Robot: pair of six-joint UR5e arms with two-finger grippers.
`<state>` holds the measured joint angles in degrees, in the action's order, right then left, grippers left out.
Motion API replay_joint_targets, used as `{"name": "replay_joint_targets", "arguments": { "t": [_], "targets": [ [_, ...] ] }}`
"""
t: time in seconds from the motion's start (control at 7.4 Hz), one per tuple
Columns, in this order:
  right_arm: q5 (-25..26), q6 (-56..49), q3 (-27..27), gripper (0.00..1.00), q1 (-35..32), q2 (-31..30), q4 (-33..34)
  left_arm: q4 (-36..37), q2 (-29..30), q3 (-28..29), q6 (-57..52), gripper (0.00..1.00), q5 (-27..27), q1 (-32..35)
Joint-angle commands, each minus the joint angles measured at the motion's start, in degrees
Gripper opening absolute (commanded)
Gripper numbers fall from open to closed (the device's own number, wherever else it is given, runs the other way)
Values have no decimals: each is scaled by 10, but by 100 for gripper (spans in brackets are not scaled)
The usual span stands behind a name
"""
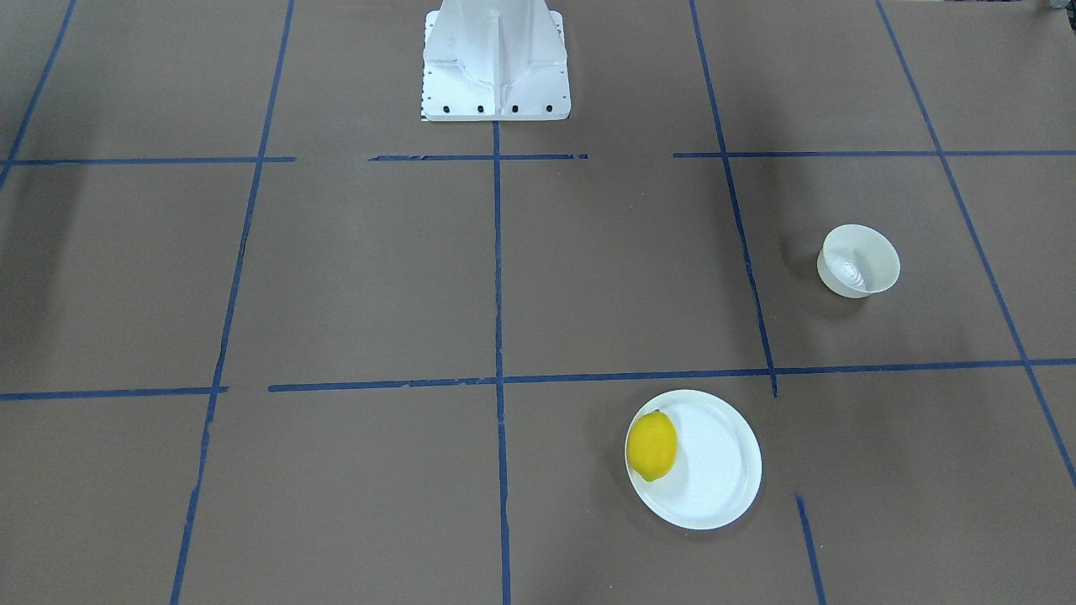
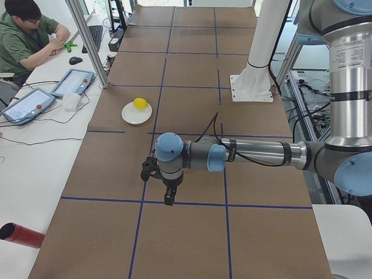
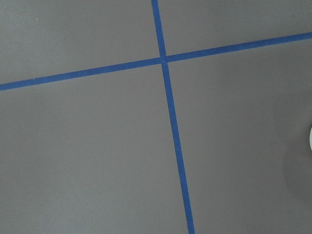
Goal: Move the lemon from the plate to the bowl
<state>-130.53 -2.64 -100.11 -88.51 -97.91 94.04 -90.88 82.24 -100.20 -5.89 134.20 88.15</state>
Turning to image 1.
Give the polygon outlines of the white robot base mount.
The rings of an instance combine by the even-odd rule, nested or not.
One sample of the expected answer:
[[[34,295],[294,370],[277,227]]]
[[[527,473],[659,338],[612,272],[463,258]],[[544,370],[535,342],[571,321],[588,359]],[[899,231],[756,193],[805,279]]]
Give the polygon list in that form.
[[[443,1],[424,22],[420,117],[566,119],[564,19],[546,1]]]

